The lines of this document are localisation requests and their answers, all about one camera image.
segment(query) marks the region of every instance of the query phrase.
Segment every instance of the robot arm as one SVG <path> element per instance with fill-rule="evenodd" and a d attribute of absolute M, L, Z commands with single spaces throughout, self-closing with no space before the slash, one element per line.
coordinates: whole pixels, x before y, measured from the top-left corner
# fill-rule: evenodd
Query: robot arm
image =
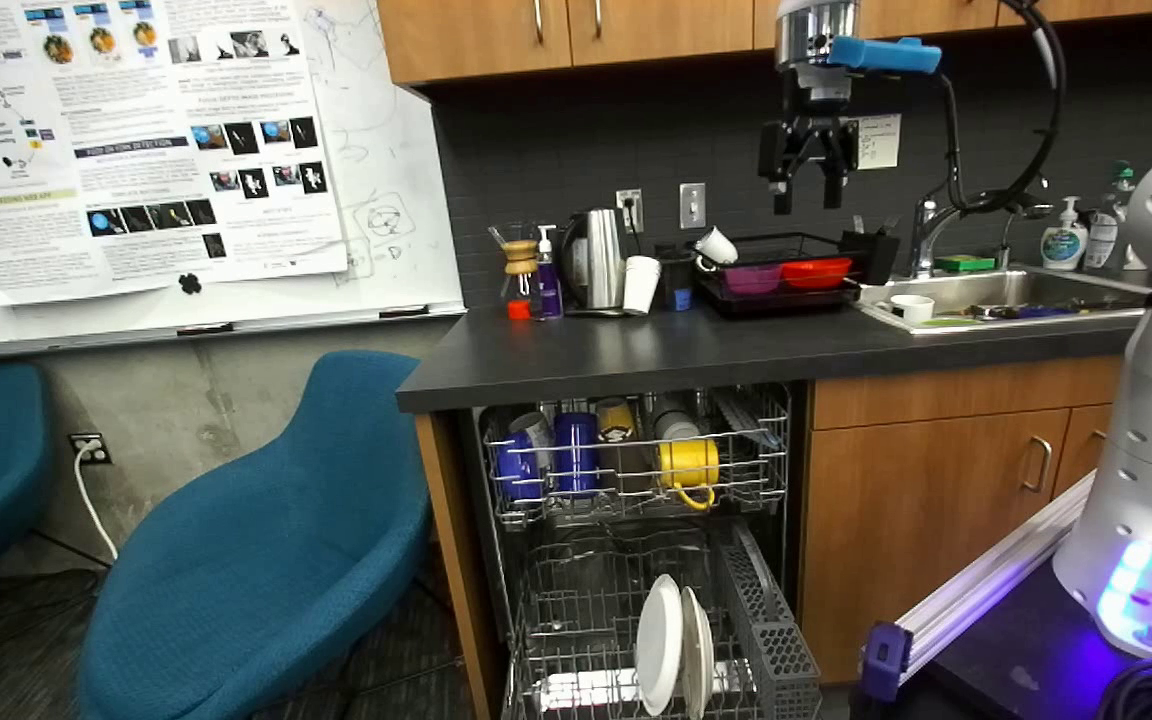
<path fill-rule="evenodd" d="M 775 212 L 791 212 L 791 177 L 802 165 L 824 168 L 824 208 L 840 202 L 847 177 L 856 172 L 856 105 L 851 82 L 860 77 L 937 77 L 944 89 L 949 123 L 949 177 L 944 186 L 952 216 L 973 212 L 1025 212 L 1032 202 L 1026 186 L 1039 178 L 1061 129 L 1064 107 L 1064 52 L 1050 24 L 1034 12 L 1034 0 L 1004 0 L 1026 26 L 1043 56 L 1050 107 L 1049 129 L 1021 177 L 994 190 L 963 190 L 959 178 L 959 121 L 949 77 L 939 73 L 939 46 L 920 41 L 860 41 L 856 0 L 778 0 L 775 12 L 775 67 L 784 73 L 784 121 L 767 123 L 760 134 L 760 177 L 775 200 Z"/>

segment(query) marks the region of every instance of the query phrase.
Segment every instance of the drawer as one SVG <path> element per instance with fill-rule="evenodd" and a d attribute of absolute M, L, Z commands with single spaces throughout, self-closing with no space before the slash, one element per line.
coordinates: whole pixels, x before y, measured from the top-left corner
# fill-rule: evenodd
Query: drawer
<path fill-rule="evenodd" d="M 814 716 L 814 658 L 740 514 L 617 525 L 533 549 L 505 716 L 647 716 L 630 648 L 658 571 L 687 585 L 711 621 L 708 716 Z"/>
<path fill-rule="evenodd" d="M 1114 395 L 1114 380 L 1120 357 L 821 380 L 811 428 L 1109 404 Z"/>

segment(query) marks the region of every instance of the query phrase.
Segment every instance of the blue cup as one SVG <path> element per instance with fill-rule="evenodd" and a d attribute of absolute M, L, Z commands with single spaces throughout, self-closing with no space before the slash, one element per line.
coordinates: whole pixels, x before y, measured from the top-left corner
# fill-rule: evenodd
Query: blue cup
<path fill-rule="evenodd" d="M 601 416 L 596 412 L 563 412 L 550 425 L 550 483 L 569 497 L 588 497 L 596 490 L 596 435 L 601 435 Z"/>
<path fill-rule="evenodd" d="M 494 476 L 505 500 L 510 500 L 510 504 L 545 500 L 538 452 L 545 448 L 533 444 L 527 428 L 515 428 L 515 432 L 505 435 L 505 444 L 494 444 L 492 476 Z"/>

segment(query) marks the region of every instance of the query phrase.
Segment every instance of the open dishwasher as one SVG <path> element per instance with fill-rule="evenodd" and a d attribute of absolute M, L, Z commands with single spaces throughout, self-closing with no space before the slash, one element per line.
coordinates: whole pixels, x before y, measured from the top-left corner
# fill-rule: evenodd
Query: open dishwasher
<path fill-rule="evenodd" d="M 789 409 L 767 383 L 477 412 L 505 716 L 821 712 L 814 658 L 762 558 L 789 557 Z M 645 691 L 651 648 L 635 648 L 658 577 L 701 604 L 708 654 L 685 654 L 665 694 Z"/>

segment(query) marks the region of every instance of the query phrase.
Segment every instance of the dishwasher rack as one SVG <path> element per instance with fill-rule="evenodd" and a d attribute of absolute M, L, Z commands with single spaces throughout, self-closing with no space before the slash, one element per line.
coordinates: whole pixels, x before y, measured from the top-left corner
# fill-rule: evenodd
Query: dishwasher rack
<path fill-rule="evenodd" d="M 751 531 L 722 514 L 569 531 L 537 549 L 521 579 L 509 716 L 645 716 L 630 643 L 658 571 L 697 591 L 716 632 L 702 716 L 811 720 L 821 712 L 814 658 Z"/>
<path fill-rule="evenodd" d="M 719 506 L 775 512 L 789 483 L 789 412 L 767 393 L 719 388 L 708 393 L 711 412 L 701 425 L 701 439 L 716 448 L 716 490 Z M 481 435 L 481 464 L 492 483 L 487 500 L 500 527 L 521 531 L 533 525 L 588 527 L 607 520 L 645 514 L 697 514 L 679 488 L 658 473 L 658 452 L 673 439 L 591 439 L 591 444 L 545 444 L 521 448 L 492 432 Z M 558 452 L 588 452 L 588 483 L 571 488 L 571 473 L 554 467 Z"/>

